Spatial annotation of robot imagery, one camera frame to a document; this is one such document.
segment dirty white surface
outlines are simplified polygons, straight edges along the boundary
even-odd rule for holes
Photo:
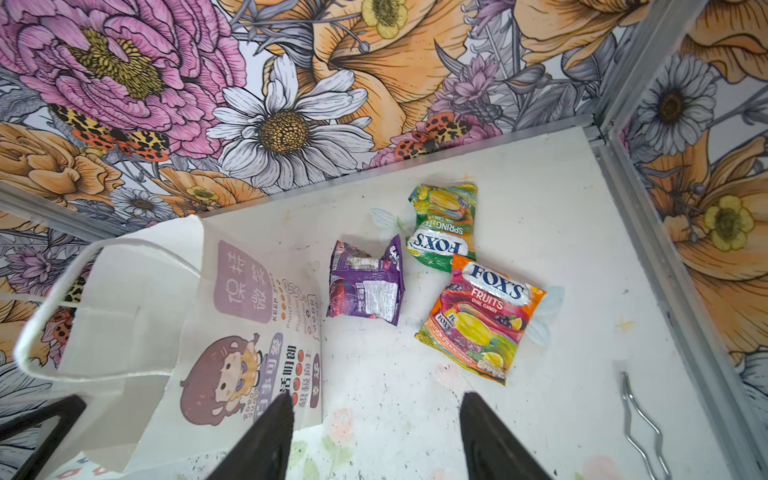
[[[458,407],[468,390],[482,396],[552,478],[570,480],[575,472],[587,480],[648,478],[622,434],[616,362],[626,366],[641,405],[664,434],[673,477],[730,478],[579,128],[209,221],[252,239],[257,259],[268,267],[270,252],[292,250],[303,276],[297,283],[320,291],[325,308],[337,239],[377,257],[386,241],[371,221],[372,208],[405,217],[417,184],[467,180],[479,188],[478,261],[564,293],[559,313],[548,320],[551,343],[541,347],[524,338],[506,386],[460,369],[413,338],[449,274],[406,253],[407,290],[397,327],[356,317],[325,319],[324,422],[294,435],[303,448],[292,458],[288,478],[464,479]],[[637,417],[634,428],[652,451],[650,428]],[[205,478],[216,458],[125,478]],[[620,477],[605,476],[611,461]]]

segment white daisy illustration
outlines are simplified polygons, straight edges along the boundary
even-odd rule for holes
[[[351,71],[340,70],[299,95],[296,66],[281,55],[270,72],[266,99],[244,88],[224,88],[231,108],[214,110],[221,123],[207,130],[209,137],[232,140],[221,154],[222,170],[267,193],[354,170],[357,162],[349,152],[373,148],[373,137],[363,130],[370,118],[328,122],[353,113],[368,99],[364,88],[348,91],[354,81]]]
[[[157,195],[135,188],[118,188],[110,194],[114,209],[129,217],[163,221],[178,217],[174,209]]]
[[[699,141],[712,121],[715,74],[693,55],[674,54],[637,107],[640,133],[664,155],[684,151]]]

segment purple snack bag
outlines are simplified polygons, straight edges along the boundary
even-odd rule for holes
[[[328,316],[380,318],[397,325],[400,301],[406,291],[400,235],[392,238],[380,259],[336,241],[328,284]]]

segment fox's spring tea candy bag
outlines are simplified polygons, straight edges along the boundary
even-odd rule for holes
[[[406,249],[419,262],[451,271],[454,255],[475,259],[475,205],[478,189],[473,184],[433,187],[421,184],[408,199],[416,210],[416,232]]]
[[[506,373],[546,292],[453,257],[453,278],[416,338],[467,370],[505,383]]]

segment stain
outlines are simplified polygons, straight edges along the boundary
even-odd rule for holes
[[[329,455],[331,455],[331,472],[329,473],[329,476],[333,474],[338,467],[352,464],[353,453],[350,447],[342,447],[341,445],[338,445],[328,435],[324,436],[322,441],[323,448]]]
[[[429,480],[449,480],[448,472],[446,472],[444,468],[436,468],[435,470],[432,470]]]
[[[299,466],[302,460],[306,457],[308,445],[303,440],[298,440],[290,444],[290,454],[288,456],[288,469],[292,470]]]
[[[624,315],[622,315],[621,321],[614,326],[624,333],[629,333],[634,328],[634,322],[625,320]]]
[[[306,460],[304,464],[304,480],[320,480],[320,470],[317,469],[317,464],[311,458]]]
[[[604,456],[588,457],[582,471],[589,480],[624,480],[614,461]]]
[[[463,390],[463,378],[458,374],[458,367],[452,364],[435,365],[432,368],[432,377],[440,386],[454,395]]]
[[[338,409],[331,415],[329,436],[339,444],[355,439],[355,413],[352,409]]]

